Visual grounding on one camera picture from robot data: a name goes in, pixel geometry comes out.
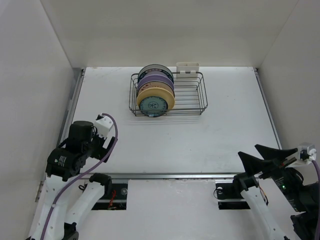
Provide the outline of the small blue patterned plate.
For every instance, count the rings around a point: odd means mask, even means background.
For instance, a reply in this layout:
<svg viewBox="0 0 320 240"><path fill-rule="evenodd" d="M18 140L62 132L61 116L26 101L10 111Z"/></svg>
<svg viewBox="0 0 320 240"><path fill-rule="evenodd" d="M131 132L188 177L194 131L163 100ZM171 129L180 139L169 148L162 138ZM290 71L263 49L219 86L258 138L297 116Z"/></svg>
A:
<svg viewBox="0 0 320 240"><path fill-rule="evenodd" d="M168 110L168 103L159 96L148 96L139 104L140 111L147 117L157 118Z"/></svg>

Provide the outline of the beige bear plate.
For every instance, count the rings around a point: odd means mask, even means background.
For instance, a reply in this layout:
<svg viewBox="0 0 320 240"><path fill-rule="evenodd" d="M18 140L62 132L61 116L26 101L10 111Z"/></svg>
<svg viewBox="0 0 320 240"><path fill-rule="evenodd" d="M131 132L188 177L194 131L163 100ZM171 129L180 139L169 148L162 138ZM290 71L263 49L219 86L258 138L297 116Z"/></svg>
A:
<svg viewBox="0 0 320 240"><path fill-rule="evenodd" d="M137 105L140 107L142 100L147 97L160 97L164 99L168 105L169 110L172 110L175 106L174 95L170 91L161 87L150 87L140 92L136 98Z"/></svg>

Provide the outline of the grey wire dish rack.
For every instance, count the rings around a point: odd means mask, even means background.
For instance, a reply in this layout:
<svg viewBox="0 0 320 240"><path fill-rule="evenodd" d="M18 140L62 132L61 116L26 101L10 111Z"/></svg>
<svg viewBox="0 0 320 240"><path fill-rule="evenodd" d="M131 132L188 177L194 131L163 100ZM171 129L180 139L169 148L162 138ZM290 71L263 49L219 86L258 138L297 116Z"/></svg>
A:
<svg viewBox="0 0 320 240"><path fill-rule="evenodd" d="M204 76L198 71L174 72L175 105L165 116L201 115L208 107ZM128 109L136 116L144 116L137 104L138 74L131 75Z"/></svg>

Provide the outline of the purple plate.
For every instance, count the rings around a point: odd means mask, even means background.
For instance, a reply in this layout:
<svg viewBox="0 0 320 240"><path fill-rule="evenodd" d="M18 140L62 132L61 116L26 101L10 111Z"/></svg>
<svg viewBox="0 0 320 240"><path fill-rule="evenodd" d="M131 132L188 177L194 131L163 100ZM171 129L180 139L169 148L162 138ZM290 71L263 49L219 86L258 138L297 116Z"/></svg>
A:
<svg viewBox="0 0 320 240"><path fill-rule="evenodd" d="M161 82L168 85L172 90L175 89L174 82L172 80L170 80L167 76L157 73L152 73L142 78L137 84L137 89L140 90L145 84L150 82Z"/></svg>

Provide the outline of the teal rim lettered plate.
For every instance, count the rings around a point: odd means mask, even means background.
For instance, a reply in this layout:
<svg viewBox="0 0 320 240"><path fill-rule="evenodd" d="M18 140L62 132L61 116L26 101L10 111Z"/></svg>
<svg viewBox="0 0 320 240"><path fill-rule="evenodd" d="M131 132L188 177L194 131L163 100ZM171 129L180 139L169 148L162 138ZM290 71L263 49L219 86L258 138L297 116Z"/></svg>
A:
<svg viewBox="0 0 320 240"><path fill-rule="evenodd" d="M169 78L172 82L174 81L174 76L171 70L168 68L161 68L161 67L149 67L146 66L140 70L138 73L138 82L142 80L147 74L151 72L156 72L156 73L162 73L164 74L167 78Z"/></svg>

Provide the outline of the white orange sunburst plate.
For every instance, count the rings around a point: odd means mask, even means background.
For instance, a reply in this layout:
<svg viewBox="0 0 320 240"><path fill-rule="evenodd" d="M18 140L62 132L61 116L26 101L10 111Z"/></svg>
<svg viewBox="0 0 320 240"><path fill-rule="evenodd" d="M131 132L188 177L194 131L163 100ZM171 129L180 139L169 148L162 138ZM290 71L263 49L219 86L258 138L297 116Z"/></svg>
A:
<svg viewBox="0 0 320 240"><path fill-rule="evenodd" d="M146 89L150 89L150 88L163 88L169 92L171 92L172 94L174 94L174 90L166 83L164 82L160 82L160 81L150 81L147 82L146 84L144 84L139 90L138 90L138 94L140 94L142 91L146 90Z"/></svg>

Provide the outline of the white teal rim plate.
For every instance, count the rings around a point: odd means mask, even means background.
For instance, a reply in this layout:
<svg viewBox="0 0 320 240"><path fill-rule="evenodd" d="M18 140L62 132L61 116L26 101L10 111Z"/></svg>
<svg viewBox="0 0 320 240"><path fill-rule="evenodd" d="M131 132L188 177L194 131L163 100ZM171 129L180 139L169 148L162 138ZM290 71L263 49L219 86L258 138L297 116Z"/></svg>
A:
<svg viewBox="0 0 320 240"><path fill-rule="evenodd" d="M147 65L147 66L149 66L150 68L151 67L156 67L156 68L167 68L166 66L164 66L164 65L161 65L161 64L150 64L150 65Z"/></svg>

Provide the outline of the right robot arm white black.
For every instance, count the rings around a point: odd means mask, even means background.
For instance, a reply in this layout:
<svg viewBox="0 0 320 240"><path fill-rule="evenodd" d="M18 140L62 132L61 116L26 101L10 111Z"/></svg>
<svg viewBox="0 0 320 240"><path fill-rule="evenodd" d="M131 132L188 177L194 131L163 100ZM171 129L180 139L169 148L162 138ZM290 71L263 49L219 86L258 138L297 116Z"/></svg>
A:
<svg viewBox="0 0 320 240"><path fill-rule="evenodd" d="M266 240L286 240L287 235L280 229L267 207L261 188L255 177L271 178L286 200L296 211L290 217L296 235L302 240L320 238L320 183L305 185L302 174L294 168L313 164L317 173L317 150L311 144L302 144L292 149L275 149L260 144L255 145L262 156L259 159L242 151L238 152L244 172L233 178L232 193L243 197L252 211Z"/></svg>

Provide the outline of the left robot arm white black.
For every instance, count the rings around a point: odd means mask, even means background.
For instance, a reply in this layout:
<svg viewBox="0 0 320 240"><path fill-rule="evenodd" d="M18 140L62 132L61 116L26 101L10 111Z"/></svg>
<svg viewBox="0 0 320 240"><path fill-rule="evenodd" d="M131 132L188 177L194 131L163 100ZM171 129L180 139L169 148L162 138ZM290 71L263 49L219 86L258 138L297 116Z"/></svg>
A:
<svg viewBox="0 0 320 240"><path fill-rule="evenodd" d="M118 137L104 147L111 128L117 126L107 115L95 122L78 120L69 127L68 137L49 155L45 169L45 193L39 220L30 240L77 240L79 229L97 201L112 192L112 178L94 173L71 208L71 187L76 181L108 161Z"/></svg>

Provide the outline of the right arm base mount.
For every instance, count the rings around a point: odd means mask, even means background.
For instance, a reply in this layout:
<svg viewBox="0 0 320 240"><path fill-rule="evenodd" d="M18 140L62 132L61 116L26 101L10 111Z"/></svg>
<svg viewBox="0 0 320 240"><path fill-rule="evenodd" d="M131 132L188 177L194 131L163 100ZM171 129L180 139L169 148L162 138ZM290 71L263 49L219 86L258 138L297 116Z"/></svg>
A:
<svg viewBox="0 0 320 240"><path fill-rule="evenodd" d="M250 193L253 194L253 201L257 197L257 205L260 205L263 211L269 210L268 197L255 177L217 180L213 191L219 210L250 210L253 204L242 196Z"/></svg>

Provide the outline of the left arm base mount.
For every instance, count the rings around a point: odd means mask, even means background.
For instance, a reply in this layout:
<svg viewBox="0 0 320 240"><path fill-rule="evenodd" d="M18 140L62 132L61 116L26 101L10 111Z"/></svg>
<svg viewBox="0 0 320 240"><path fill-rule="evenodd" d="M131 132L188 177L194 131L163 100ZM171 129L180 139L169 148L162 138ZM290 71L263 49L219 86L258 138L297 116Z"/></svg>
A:
<svg viewBox="0 0 320 240"><path fill-rule="evenodd" d="M127 209L128 184L113 183L112 190L106 192L92 207L92 210L120 211Z"/></svg>

